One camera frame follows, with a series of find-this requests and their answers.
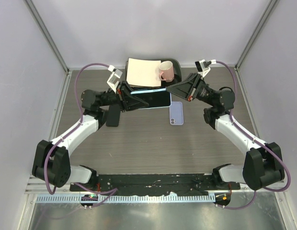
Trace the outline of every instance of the pink mug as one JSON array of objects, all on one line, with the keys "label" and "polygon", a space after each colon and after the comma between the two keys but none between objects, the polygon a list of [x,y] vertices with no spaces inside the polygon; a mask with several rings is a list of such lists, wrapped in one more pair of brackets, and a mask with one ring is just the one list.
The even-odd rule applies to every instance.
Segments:
[{"label": "pink mug", "polygon": [[162,81],[171,82],[174,79],[173,63],[164,61],[159,65],[159,78]]}]

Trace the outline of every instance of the white wall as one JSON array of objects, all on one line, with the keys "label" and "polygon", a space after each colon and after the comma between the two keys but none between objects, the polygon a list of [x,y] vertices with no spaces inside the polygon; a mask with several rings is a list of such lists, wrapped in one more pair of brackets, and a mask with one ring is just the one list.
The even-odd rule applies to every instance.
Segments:
[{"label": "white wall", "polygon": [[297,0],[277,5],[241,68],[258,130],[282,149],[297,217]]},{"label": "white wall", "polygon": [[48,138],[64,71],[20,0],[0,0],[0,230],[16,229],[37,143]]},{"label": "white wall", "polygon": [[70,68],[128,57],[236,64],[269,0],[34,0]]}]

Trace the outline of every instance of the smartphone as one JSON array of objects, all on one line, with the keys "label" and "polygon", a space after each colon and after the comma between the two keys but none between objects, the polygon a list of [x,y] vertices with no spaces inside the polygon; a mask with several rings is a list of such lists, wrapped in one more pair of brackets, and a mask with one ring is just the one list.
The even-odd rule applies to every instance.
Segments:
[{"label": "smartphone", "polygon": [[132,95],[147,102],[149,106],[145,109],[164,108],[171,105],[171,93],[165,88],[155,90],[137,90],[132,91]]}]

